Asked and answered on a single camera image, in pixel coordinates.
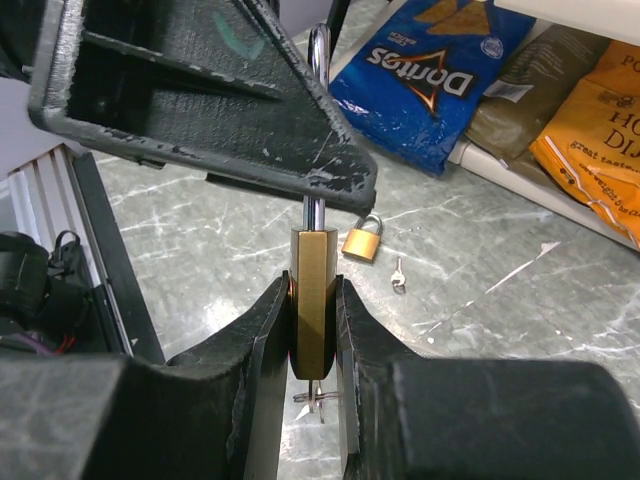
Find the marble surface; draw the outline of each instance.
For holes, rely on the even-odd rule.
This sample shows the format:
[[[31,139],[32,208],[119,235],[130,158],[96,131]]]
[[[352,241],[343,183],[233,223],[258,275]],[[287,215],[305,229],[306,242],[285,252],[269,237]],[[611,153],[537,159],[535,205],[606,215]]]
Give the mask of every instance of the marble surface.
[[[356,4],[340,48],[384,5]],[[598,362],[640,411],[636,253],[456,166],[435,179],[367,146],[386,229],[374,265],[340,256],[339,271],[376,318],[425,355]],[[167,357],[235,319],[288,267],[300,204],[231,193],[178,167],[99,155],[99,169]],[[355,218],[329,211],[327,221],[342,241]],[[390,286],[397,256],[403,296]],[[297,419],[292,395],[305,389],[289,376],[279,478],[337,480],[337,405],[327,403],[324,425]]]

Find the silver key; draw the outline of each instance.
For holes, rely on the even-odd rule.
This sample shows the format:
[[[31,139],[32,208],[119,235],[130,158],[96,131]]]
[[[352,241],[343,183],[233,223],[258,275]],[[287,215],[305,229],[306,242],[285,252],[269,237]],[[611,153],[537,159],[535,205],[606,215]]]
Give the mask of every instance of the silver key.
[[[393,272],[393,275],[391,275],[391,286],[396,291],[402,291],[404,290],[406,280],[402,273],[402,257],[398,257],[398,266],[396,267],[396,271]]]

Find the orange snack bag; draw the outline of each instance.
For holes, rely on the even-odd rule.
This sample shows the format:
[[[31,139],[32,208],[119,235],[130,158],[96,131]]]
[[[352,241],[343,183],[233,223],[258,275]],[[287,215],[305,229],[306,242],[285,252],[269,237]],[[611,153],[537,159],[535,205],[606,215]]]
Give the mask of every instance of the orange snack bag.
[[[640,248],[640,47],[611,42],[530,150],[569,195]]]

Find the padlock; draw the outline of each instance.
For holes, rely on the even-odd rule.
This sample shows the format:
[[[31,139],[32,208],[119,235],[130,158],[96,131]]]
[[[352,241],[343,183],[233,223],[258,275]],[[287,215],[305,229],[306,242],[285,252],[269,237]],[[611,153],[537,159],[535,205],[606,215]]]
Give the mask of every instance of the padlock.
[[[378,225],[375,232],[363,230],[362,227],[367,222],[374,222]],[[356,225],[349,231],[347,239],[342,246],[342,253],[355,257],[359,260],[372,262],[376,256],[380,237],[382,236],[382,220],[377,215],[369,215],[360,218]]]

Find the doritos logo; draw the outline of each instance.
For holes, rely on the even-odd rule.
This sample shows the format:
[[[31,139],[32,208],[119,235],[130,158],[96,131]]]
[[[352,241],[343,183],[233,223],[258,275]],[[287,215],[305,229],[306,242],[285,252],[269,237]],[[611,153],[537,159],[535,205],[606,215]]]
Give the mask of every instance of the doritos logo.
[[[374,48],[367,62],[391,71],[411,90],[432,114],[437,110],[440,92],[464,98],[473,88],[475,75],[450,72],[446,65],[446,50],[402,57],[386,48]]]

